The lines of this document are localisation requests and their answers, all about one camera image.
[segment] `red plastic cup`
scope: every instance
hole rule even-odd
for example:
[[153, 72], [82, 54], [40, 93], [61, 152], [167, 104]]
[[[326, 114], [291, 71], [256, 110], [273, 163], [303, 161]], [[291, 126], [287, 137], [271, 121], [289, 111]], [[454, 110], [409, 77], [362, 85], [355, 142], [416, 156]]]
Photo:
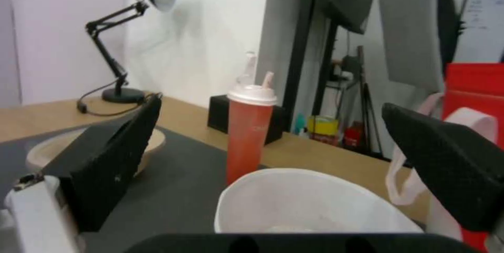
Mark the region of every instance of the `red plastic cup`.
[[272, 89], [254, 85], [237, 86], [228, 98], [226, 181], [230, 185], [258, 169], [277, 98]]

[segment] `desk surface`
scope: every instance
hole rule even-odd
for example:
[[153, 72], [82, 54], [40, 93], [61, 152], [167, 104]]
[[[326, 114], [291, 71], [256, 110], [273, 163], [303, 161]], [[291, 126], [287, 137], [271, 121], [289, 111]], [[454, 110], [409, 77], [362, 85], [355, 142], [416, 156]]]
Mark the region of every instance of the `desk surface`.
[[[128, 107], [106, 103], [98, 98], [88, 100], [87, 104], [90, 109], [101, 113], [113, 113]], [[0, 142], [110, 119], [110, 117], [80, 114], [75, 106], [75, 101], [70, 100], [0, 109]], [[175, 133], [226, 150], [227, 135], [208, 128], [207, 115], [208, 110], [205, 108], [164, 97], [157, 124]], [[385, 175], [389, 163], [352, 151], [284, 133], [281, 140], [265, 147], [262, 163], [268, 167], [304, 168], [338, 176], [366, 187], [388, 200]], [[398, 172], [398, 181], [404, 181], [409, 172], [409, 169], [401, 169]], [[421, 195], [411, 206], [399, 208], [410, 218], [425, 222], [428, 194]]]

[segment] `desk lamp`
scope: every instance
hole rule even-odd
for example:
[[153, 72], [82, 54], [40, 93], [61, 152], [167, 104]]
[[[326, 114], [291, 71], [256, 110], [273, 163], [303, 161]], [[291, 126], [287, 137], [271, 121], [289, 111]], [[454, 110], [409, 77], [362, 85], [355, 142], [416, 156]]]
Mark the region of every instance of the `desk lamp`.
[[[154, 5], [159, 11], [169, 11], [175, 4], [175, 0], [149, 0], [151, 4]], [[123, 85], [127, 85], [126, 76], [128, 73], [126, 70], [108, 53], [107, 49], [103, 45], [99, 38], [101, 32], [113, 28], [115, 26], [126, 23], [130, 20], [143, 16], [145, 11], [149, 8], [144, 0], [137, 0], [136, 3], [121, 9], [115, 13], [108, 16], [94, 20], [86, 24], [86, 31], [95, 43], [96, 47], [100, 51], [103, 58], [105, 58], [106, 63], [114, 73], [116, 77], [115, 88], [104, 90], [102, 93], [102, 99], [108, 102], [115, 103], [141, 103], [144, 100], [144, 92], [137, 89], [123, 88]], [[121, 20], [110, 20], [117, 17], [123, 13], [135, 11], [134, 15], [125, 17]]]

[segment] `lamp base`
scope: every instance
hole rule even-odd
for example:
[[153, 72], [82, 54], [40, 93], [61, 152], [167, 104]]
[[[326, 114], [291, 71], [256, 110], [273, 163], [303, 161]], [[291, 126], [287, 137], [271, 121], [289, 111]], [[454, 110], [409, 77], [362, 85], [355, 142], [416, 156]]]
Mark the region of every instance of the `lamp base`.
[[141, 103], [144, 100], [145, 94], [141, 90], [121, 88], [121, 93], [116, 94], [115, 89], [104, 90], [101, 98], [104, 101], [115, 103]]

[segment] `cup lid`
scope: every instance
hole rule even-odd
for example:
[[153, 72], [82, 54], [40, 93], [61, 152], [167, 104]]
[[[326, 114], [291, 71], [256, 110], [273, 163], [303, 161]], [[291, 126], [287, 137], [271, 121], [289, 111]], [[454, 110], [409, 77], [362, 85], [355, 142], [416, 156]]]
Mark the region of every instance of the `cup lid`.
[[257, 85], [236, 85], [229, 91], [227, 97], [230, 100], [244, 104], [272, 106], [277, 104], [275, 91], [271, 88], [263, 88]]

